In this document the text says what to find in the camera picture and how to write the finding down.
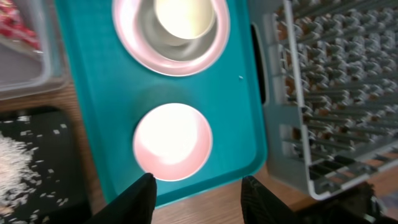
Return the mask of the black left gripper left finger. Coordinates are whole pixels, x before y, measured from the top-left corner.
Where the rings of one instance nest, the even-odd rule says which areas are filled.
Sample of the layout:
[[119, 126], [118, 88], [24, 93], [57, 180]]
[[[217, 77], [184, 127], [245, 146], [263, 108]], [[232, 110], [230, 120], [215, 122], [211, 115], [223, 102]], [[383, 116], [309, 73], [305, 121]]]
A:
[[146, 173], [85, 224], [151, 224], [156, 198], [156, 179]]

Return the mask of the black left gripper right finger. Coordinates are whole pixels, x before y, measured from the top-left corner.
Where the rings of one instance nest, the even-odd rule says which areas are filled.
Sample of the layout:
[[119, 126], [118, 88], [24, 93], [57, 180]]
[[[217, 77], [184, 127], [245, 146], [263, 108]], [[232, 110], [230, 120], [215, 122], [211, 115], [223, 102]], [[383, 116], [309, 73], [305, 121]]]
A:
[[296, 214], [255, 177], [241, 182], [241, 209], [244, 224], [294, 224]]

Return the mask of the small pink bowl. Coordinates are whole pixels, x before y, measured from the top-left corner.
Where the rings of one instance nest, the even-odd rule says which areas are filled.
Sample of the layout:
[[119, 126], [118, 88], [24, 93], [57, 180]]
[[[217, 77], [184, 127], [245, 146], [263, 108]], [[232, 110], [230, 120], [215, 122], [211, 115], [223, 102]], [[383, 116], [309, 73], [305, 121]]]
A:
[[196, 174], [206, 164], [212, 148], [208, 120], [183, 103], [167, 103], [150, 110], [139, 121], [132, 139], [139, 167], [166, 182]]

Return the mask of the rice pile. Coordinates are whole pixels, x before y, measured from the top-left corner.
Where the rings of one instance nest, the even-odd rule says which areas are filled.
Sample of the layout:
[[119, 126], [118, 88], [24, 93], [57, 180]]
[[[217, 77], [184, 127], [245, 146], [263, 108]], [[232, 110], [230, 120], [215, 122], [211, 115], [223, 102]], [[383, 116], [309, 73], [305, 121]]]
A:
[[57, 113], [1, 120], [1, 223], [56, 223], [71, 206], [60, 167], [68, 128]]

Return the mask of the red snack wrapper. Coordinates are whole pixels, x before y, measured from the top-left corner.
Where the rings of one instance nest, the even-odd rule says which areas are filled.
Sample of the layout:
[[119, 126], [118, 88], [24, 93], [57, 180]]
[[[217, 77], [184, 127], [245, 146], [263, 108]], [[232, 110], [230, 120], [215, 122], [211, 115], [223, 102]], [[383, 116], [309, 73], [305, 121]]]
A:
[[1, 35], [7, 39], [21, 40], [34, 50], [40, 50], [37, 34], [25, 25], [20, 10], [11, 0], [1, 0]]

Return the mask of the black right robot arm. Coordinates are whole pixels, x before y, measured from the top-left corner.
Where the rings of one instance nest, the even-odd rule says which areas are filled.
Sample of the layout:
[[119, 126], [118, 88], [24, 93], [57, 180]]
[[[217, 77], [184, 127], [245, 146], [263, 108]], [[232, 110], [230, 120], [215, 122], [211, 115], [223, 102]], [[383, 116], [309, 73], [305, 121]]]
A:
[[299, 210], [296, 215], [304, 224], [397, 224], [385, 214], [374, 186], [367, 182]]

